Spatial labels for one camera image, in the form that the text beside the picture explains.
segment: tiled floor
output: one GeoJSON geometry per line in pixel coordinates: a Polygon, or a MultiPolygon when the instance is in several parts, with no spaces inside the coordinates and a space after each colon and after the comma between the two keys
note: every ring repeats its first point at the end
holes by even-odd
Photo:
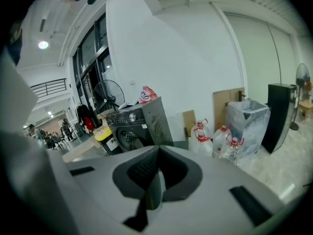
{"type": "Polygon", "coordinates": [[[238,167],[264,183],[284,203],[305,193],[313,182],[313,114],[298,114],[298,131],[289,129],[283,145],[272,154],[263,147],[244,157],[238,167]]]}

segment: black speaker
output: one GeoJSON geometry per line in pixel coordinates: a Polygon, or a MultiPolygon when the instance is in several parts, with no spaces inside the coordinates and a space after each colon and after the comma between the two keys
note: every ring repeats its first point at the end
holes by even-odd
{"type": "Polygon", "coordinates": [[[288,133],[296,99],[296,86],[287,84],[268,85],[270,118],[262,145],[269,152],[282,146],[288,133]]]}

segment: cardboard sheet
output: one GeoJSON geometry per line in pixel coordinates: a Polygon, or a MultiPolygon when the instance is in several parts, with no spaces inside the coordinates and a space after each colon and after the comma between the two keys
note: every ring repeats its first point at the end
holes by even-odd
{"type": "Polygon", "coordinates": [[[229,102],[239,101],[239,92],[245,94],[244,88],[235,88],[213,93],[214,101],[214,131],[219,129],[223,124],[226,124],[226,104],[229,102]]]}
{"type": "Polygon", "coordinates": [[[187,136],[190,137],[191,128],[196,123],[195,112],[194,112],[194,110],[183,112],[182,117],[183,117],[184,123],[185,123],[185,131],[187,133],[187,136]]]}

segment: metal railing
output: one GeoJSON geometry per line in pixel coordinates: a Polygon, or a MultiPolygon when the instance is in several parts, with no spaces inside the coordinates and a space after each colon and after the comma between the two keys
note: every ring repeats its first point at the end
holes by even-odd
{"type": "Polygon", "coordinates": [[[38,98],[67,90],[66,78],[48,81],[31,86],[38,98]]]}

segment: ceiling light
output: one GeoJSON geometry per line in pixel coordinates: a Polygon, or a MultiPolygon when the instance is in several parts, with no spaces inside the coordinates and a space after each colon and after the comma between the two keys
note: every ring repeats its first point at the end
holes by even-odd
{"type": "Polygon", "coordinates": [[[38,44],[38,47],[40,49],[47,49],[49,46],[48,42],[47,41],[41,41],[39,44],[38,44]]]}

